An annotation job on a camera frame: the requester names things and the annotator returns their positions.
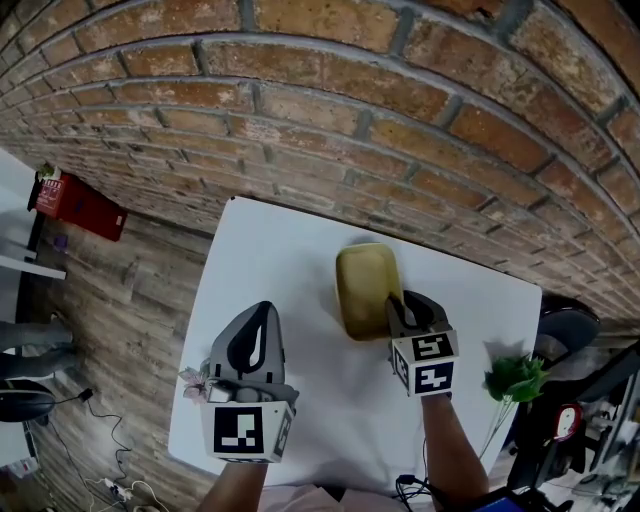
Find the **cable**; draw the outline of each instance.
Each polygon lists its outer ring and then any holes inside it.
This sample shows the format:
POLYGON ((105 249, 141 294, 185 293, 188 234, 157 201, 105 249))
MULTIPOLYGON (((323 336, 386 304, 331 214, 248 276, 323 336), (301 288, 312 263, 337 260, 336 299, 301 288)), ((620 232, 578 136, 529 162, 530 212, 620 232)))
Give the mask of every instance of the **cable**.
POLYGON ((142 480, 136 480, 131 484, 131 487, 129 487, 128 489, 125 489, 125 491, 133 491, 133 488, 135 487, 136 484, 146 485, 151 491, 151 496, 153 496, 153 499, 156 500, 156 503, 160 505, 163 509, 165 509, 166 512, 169 512, 169 509, 165 507, 162 503, 160 503, 160 500, 158 500, 158 498, 156 498, 156 493, 153 492, 153 488, 147 482, 143 482, 142 480))
POLYGON ((424 480, 418 480, 414 475, 400 475, 396 479, 396 495, 392 496, 392 499, 400 499, 405 508, 411 512, 411 506, 409 505, 409 500, 415 496, 426 495, 429 496, 432 493, 429 490, 425 490, 430 488, 427 479, 427 438, 424 438, 422 442, 422 463, 424 464, 424 480), (409 487, 405 489, 403 486, 412 485, 414 483, 421 484, 420 487, 409 487))
POLYGON ((91 407, 91 401, 89 399, 87 399, 87 405, 89 406, 89 411, 91 411, 91 414, 96 418, 118 418, 118 421, 116 421, 116 424, 111 429, 111 439, 113 439, 114 443, 116 443, 118 446, 120 446, 120 448, 117 449, 116 453, 115 453, 116 462, 118 463, 118 469, 120 470, 120 473, 122 473, 121 477, 116 478, 113 481, 114 484, 117 484, 119 480, 124 480, 125 478, 127 478, 127 473, 122 469, 122 461, 120 460, 120 457, 118 457, 118 454, 121 453, 121 452, 122 453, 129 453, 129 452, 132 451, 131 448, 123 445, 113 435, 113 433, 115 432, 116 428, 118 427, 118 425, 120 425, 120 422, 122 421, 122 416, 118 416, 117 414, 96 414, 95 412, 93 412, 93 408, 91 407))
POLYGON ((108 505, 109 503, 106 500, 104 500, 101 496, 98 496, 97 494, 92 493, 91 489, 89 489, 89 486, 85 482, 85 479, 82 476, 82 473, 80 473, 80 470, 78 469, 78 466, 76 465, 75 461, 73 460, 73 457, 71 457, 71 453, 69 452, 69 448, 67 447, 66 443, 62 440, 62 437, 60 437, 60 434, 58 433, 58 429, 53 424, 51 419, 49 419, 49 425, 51 425, 51 428, 53 429, 53 432, 56 434, 56 437, 58 438, 58 441, 60 441, 60 444, 64 447, 64 450, 67 452, 67 458, 69 459, 69 462, 73 466, 73 469, 76 470, 76 473, 78 474, 78 478, 80 478, 80 481, 82 482, 82 485, 84 485, 84 488, 91 495, 91 506, 93 507, 93 504, 95 503, 95 498, 98 498, 100 501, 102 501, 103 503, 108 505))

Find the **black cable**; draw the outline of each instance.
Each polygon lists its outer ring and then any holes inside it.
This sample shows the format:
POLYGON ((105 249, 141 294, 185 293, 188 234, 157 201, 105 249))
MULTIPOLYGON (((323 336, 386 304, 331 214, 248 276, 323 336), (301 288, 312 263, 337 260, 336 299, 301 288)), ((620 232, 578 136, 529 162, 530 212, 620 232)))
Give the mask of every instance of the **black cable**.
POLYGON ((93 409, 91 408, 90 399, 87 400, 87 405, 89 406, 89 411, 91 411, 91 414, 96 418, 118 418, 118 421, 116 421, 116 424, 111 429, 111 439, 113 439, 114 443, 116 443, 118 446, 120 446, 120 448, 117 449, 116 453, 115 453, 116 462, 118 463, 118 469, 120 470, 120 473, 122 473, 121 477, 116 478, 113 481, 114 484, 117 484, 119 480, 124 480, 128 476, 127 473, 124 471, 124 469, 122 469, 122 461, 120 460, 120 457, 118 457, 118 454, 120 454, 120 453, 129 453, 129 452, 132 451, 131 448, 123 445, 113 435, 113 433, 115 432, 116 428, 118 428, 118 425, 120 425, 120 422, 122 421, 122 416, 118 416, 117 414, 96 414, 95 412, 93 412, 93 409))

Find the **brick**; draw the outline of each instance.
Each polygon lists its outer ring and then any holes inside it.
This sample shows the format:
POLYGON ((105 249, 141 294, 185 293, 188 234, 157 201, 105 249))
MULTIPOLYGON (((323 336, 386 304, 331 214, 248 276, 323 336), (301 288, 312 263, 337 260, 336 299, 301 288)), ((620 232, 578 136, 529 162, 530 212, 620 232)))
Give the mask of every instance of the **brick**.
POLYGON ((2 99, 4 102, 9 105, 17 105, 18 103, 22 103, 23 101, 27 101, 31 99, 31 95, 26 88, 20 87, 19 89, 14 89, 9 94, 5 94, 2 99))
POLYGON ((312 192, 292 189, 286 185, 278 188, 276 197, 284 197, 288 204, 311 211, 327 210, 333 214, 337 208, 333 199, 328 199, 312 192))
POLYGON ((571 256, 570 261, 589 272, 598 272, 604 268, 604 263, 586 251, 571 256))
POLYGON ((411 184, 420 190, 464 208, 475 209, 488 199, 486 195, 476 192, 462 183, 427 170, 418 171, 411 179, 411 184))
POLYGON ((609 123, 609 131, 633 165, 640 168, 640 116, 628 108, 609 123))
POLYGON ((356 129, 358 109, 319 97, 311 92, 294 92, 263 87, 260 93, 262 112, 324 130, 352 134, 356 129))
POLYGON ((325 56, 323 88, 425 122, 434 121, 449 99, 413 78, 335 55, 325 56))
POLYGON ((58 112, 52 115, 58 124, 75 124, 82 122, 80 116, 75 112, 58 112))
POLYGON ((494 201, 482 209, 482 214, 495 222, 512 227, 538 247, 548 247, 562 256, 575 254, 579 250, 579 247, 564 240, 551 226, 520 208, 514 208, 501 201, 494 201))
POLYGON ((640 190, 622 164, 599 175, 598 181, 625 213, 640 208, 640 190))
POLYGON ((419 0, 420 3, 444 9, 465 18, 477 19, 482 12, 490 18, 497 18, 504 0, 419 0))
POLYGON ((254 164, 246 164, 245 172, 249 176, 275 183, 281 190, 286 188, 307 192, 369 211, 376 210, 382 205, 382 200, 379 198, 363 194, 339 182, 322 180, 306 174, 281 172, 273 167, 254 164))
POLYGON ((27 78, 48 68, 49 65, 45 62, 42 55, 40 53, 33 53, 10 71, 9 79, 14 85, 18 85, 27 78))
POLYGON ((307 87, 322 83, 322 58, 318 51, 272 44, 203 42, 209 72, 246 76, 307 87))
POLYGON ((44 96, 33 102, 38 112, 52 112, 54 110, 66 110, 78 106, 78 102, 71 93, 63 92, 44 96))
POLYGON ((102 133, 103 137, 122 139, 126 141, 146 141, 144 133, 139 128, 133 126, 93 126, 94 130, 102 133))
POLYGON ((531 57, 580 103, 598 114, 621 91, 604 62, 546 6, 535 4, 511 44, 531 57))
POLYGON ((140 165, 143 165, 146 167, 166 169, 166 170, 171 169, 171 167, 169 166, 169 162, 167 162, 166 160, 161 160, 160 158, 148 158, 146 156, 140 156, 140 155, 132 155, 131 158, 135 160, 137 163, 139 163, 140 165))
POLYGON ((506 245, 507 247, 524 253, 531 253, 542 249, 542 246, 532 243, 530 240, 518 235, 509 228, 500 227, 487 235, 491 240, 506 245))
POLYGON ((148 130, 147 136, 156 144, 166 144, 174 148, 195 149, 210 153, 222 153, 246 158, 247 160, 262 163, 264 153, 258 144, 240 142, 228 139, 214 139, 204 135, 184 134, 171 130, 148 130))
POLYGON ((185 153, 187 155, 187 160, 192 165, 216 169, 223 172, 241 174, 238 163, 235 160, 202 153, 195 153, 193 151, 186 151, 185 153))
POLYGON ((171 128, 210 135, 227 135, 229 130, 222 117, 192 110, 162 109, 161 115, 171 128))
MULTIPOLYGON (((421 235, 423 233, 425 235, 427 233, 429 235, 435 235, 435 233, 433 232, 441 231, 447 225, 443 219, 432 217, 431 215, 428 215, 426 213, 420 213, 420 212, 417 212, 416 210, 405 208, 399 205, 392 205, 392 207, 389 208, 387 215, 389 215, 392 219, 401 221, 402 225, 412 227, 416 233, 421 233, 421 235)), ((385 226, 387 227, 387 229, 388 227, 393 228, 393 226, 388 226, 388 220, 382 220, 382 221, 379 220, 379 216, 376 216, 374 218, 369 216, 369 218, 367 219, 367 222, 371 226, 385 226)), ((401 229, 401 231, 406 233, 408 230, 404 228, 404 229, 401 229)), ((429 242, 433 242, 434 239, 437 239, 438 235, 430 236, 429 240, 424 240, 423 236, 420 236, 419 238, 420 238, 419 241, 421 243, 425 243, 425 242, 429 243, 429 242)), ((440 244, 444 245, 444 238, 442 238, 442 241, 440 242, 440 244)))
POLYGON ((28 21, 46 7, 50 0, 29 0, 28 2, 18 2, 15 7, 15 15, 23 23, 28 21))
POLYGON ((4 46, 11 41, 11 38, 15 36, 19 30, 20 21, 18 21, 18 18, 16 18, 13 12, 9 13, 0 27, 0 48, 4 48, 4 46))
POLYGON ((182 160, 180 152, 175 149, 150 146, 148 144, 131 144, 132 155, 145 155, 150 158, 163 158, 165 160, 182 160))
POLYGON ((561 162, 551 164, 537 179, 569 201, 612 240, 620 240, 628 235, 626 226, 616 214, 561 162))
POLYGON ((582 244, 591 254, 600 258, 608 267, 622 265, 622 258, 608 244, 605 244, 593 231, 576 237, 576 242, 582 244))
POLYGON ((587 225, 552 201, 538 206, 535 214, 567 238, 584 233, 587 225))
POLYGON ((22 51, 15 41, 9 43, 2 52, 2 60, 11 67, 22 58, 22 51))
POLYGON ((461 242, 468 248, 463 249, 461 247, 456 247, 454 251, 456 254, 464 251, 467 256, 473 256, 474 252, 478 251, 481 254, 484 254, 485 257, 489 257, 486 260, 486 263, 489 265, 493 265, 494 263, 503 260, 511 260, 513 263, 525 267, 536 263, 535 258, 530 255, 521 254, 518 251, 514 251, 513 249, 497 244, 482 235, 460 229, 458 226, 452 226, 443 234, 449 240, 461 242))
POLYGON ((213 74, 314 87, 433 121, 449 95, 380 67, 305 48, 274 44, 204 43, 213 74))
POLYGON ((523 64, 487 42, 423 19, 411 32, 405 57, 505 105, 590 169, 611 159, 605 140, 587 120, 523 64))
POLYGON ((495 226, 494 223, 475 212, 458 208, 441 199, 372 176, 358 175, 353 186, 369 194, 388 198, 390 203, 387 210, 394 216, 406 217, 411 215, 411 212, 418 216, 428 214, 480 232, 485 232, 495 226))
POLYGON ((67 28, 89 14, 84 0, 62 0, 43 11, 38 18, 20 34, 20 45, 30 52, 52 35, 67 28))
POLYGON ((640 260, 640 244, 635 240, 635 238, 625 238, 618 242, 616 247, 631 263, 640 260))
POLYGON ((120 0, 91 0, 91 3, 95 6, 96 9, 102 9, 103 7, 107 7, 119 1, 120 0))
POLYGON ((18 106, 18 110, 20 111, 20 113, 23 116, 28 116, 31 114, 35 114, 36 113, 36 109, 33 107, 33 103, 34 102, 29 102, 29 103, 23 103, 22 105, 18 106))
POLYGON ((5 74, 2 77, 0 77, 0 91, 6 94, 11 89, 13 89, 13 84, 9 81, 8 74, 5 74))
POLYGON ((139 109, 108 109, 83 110, 80 114, 86 123, 90 124, 127 124, 133 126, 148 126, 161 128, 158 118, 148 110, 139 109))
POLYGON ((273 195, 273 188, 270 183, 249 179, 246 176, 235 176, 233 174, 216 172, 212 169, 202 169, 187 164, 175 163, 172 164, 172 167, 180 174, 202 178, 205 183, 208 182, 213 186, 227 187, 240 192, 251 192, 266 196, 273 195))
POLYGON ((112 80, 125 76, 124 69, 122 69, 115 55, 109 55, 71 64, 46 75, 46 80, 54 89, 66 89, 74 85, 112 80))
POLYGON ((113 87, 120 103, 156 103, 250 112, 251 91, 245 84, 211 82, 127 83, 113 87))
POLYGON ((616 2, 558 0, 589 35, 607 52, 640 92, 637 66, 640 33, 616 2))
POLYGON ((31 95, 34 98, 37 98, 39 96, 44 96, 45 94, 49 94, 50 92, 53 91, 53 89, 49 87, 49 84, 45 82, 42 78, 38 78, 33 82, 26 83, 25 87, 28 89, 28 91, 31 93, 31 95))
POLYGON ((232 133, 239 137, 324 156, 383 177, 397 179, 407 170, 407 163, 403 160, 324 134, 236 116, 231 116, 230 125, 232 133))
POLYGON ((384 4, 354 0, 257 0, 256 24, 265 32, 300 34, 387 52, 398 15, 384 4))
POLYGON ((125 50, 122 56, 132 76, 199 74, 190 44, 145 46, 125 50))
POLYGON ((388 119, 375 119, 371 139, 383 146, 414 156, 479 183, 489 190, 528 206, 542 196, 493 163, 465 153, 435 135, 388 119))
POLYGON ((108 105, 115 101, 113 94, 105 85, 73 89, 73 95, 80 105, 108 105))
POLYGON ((42 48, 47 62, 51 66, 57 66, 80 55, 80 49, 71 34, 66 34, 55 41, 51 41, 42 48))
POLYGON ((548 157, 547 151, 527 135, 472 105, 462 107, 449 131, 525 172, 537 169, 548 157))
POLYGON ((87 52, 172 34, 239 30, 233 0, 155 0, 124 9, 77 30, 87 52))
POLYGON ((271 165, 289 172, 301 172, 326 180, 342 181, 346 168, 329 160, 321 160, 299 153, 273 150, 271 165))

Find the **wrist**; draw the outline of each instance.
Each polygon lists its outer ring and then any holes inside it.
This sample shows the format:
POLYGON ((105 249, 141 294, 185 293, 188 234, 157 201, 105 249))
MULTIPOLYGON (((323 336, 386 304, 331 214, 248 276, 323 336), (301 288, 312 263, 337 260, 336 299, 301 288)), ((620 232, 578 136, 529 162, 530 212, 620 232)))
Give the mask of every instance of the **wrist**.
POLYGON ((439 393, 437 395, 427 395, 420 398, 423 407, 439 407, 451 406, 451 398, 448 393, 439 393))

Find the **white table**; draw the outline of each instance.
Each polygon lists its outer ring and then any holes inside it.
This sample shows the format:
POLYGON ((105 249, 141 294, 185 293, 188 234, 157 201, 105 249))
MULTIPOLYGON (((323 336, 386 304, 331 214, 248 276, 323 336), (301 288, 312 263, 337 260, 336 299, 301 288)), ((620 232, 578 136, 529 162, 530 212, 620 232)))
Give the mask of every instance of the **white table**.
MULTIPOLYGON (((541 290, 465 260, 291 209, 231 199, 200 281, 180 368, 198 368, 211 344, 241 311, 261 300, 278 309, 287 383, 300 391, 284 459, 266 485, 339 483, 393 490, 401 473, 423 475, 420 403, 407 398, 387 361, 387 342, 351 341, 340 321, 335 258, 351 244, 382 242, 395 253, 405 289, 439 302, 458 332, 453 405, 477 452, 498 404, 483 388, 487 347, 531 352, 541 290)), ((169 453, 219 474, 205 454, 200 412, 177 382, 169 453)), ((511 419, 483 457, 489 470, 511 419)))

